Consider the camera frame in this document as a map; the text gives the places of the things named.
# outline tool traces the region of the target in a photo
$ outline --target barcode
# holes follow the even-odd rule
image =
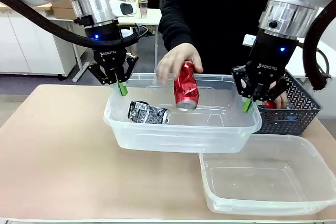
[[[138,110],[147,110],[147,105],[143,104],[143,103],[140,103],[140,102],[137,102],[135,104],[135,108],[138,109]]]

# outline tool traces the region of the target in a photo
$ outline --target empty plastic container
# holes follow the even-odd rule
[[[239,153],[199,156],[213,212],[307,215],[336,204],[334,174],[301,137],[254,134]]]
[[[162,86],[153,73],[136,73],[128,81],[129,94],[119,95],[116,87],[107,102],[104,119],[114,132],[118,144],[133,150],[162,152],[239,152],[253,132],[261,127],[255,104],[242,112],[231,76],[195,75],[199,103],[195,111],[176,108],[173,80]],[[168,125],[131,122],[127,115],[130,102],[140,100],[171,111]]]

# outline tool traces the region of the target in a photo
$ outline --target black can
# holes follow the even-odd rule
[[[153,107],[143,101],[131,101],[128,118],[134,123],[168,124],[171,113],[168,109]]]

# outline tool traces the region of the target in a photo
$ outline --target robotiq logo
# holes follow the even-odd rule
[[[271,69],[271,70],[274,70],[274,71],[278,70],[278,68],[276,68],[276,67],[264,65],[264,64],[261,64],[261,63],[259,64],[259,66],[257,68],[267,68],[267,69]]]
[[[116,54],[117,51],[109,51],[109,52],[101,52],[100,55],[103,56],[103,55],[112,55],[112,54]]]

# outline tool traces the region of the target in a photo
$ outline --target tan tabletop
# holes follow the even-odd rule
[[[0,129],[0,217],[25,221],[317,222],[208,210],[198,154],[121,149],[103,112],[109,87],[39,86]],[[318,120],[303,135],[336,173],[336,142]]]
[[[51,6],[51,4],[45,4],[45,5],[40,5],[37,7],[34,7],[34,9],[36,10],[51,10],[53,7]],[[0,3],[0,10],[10,10],[11,8]]]

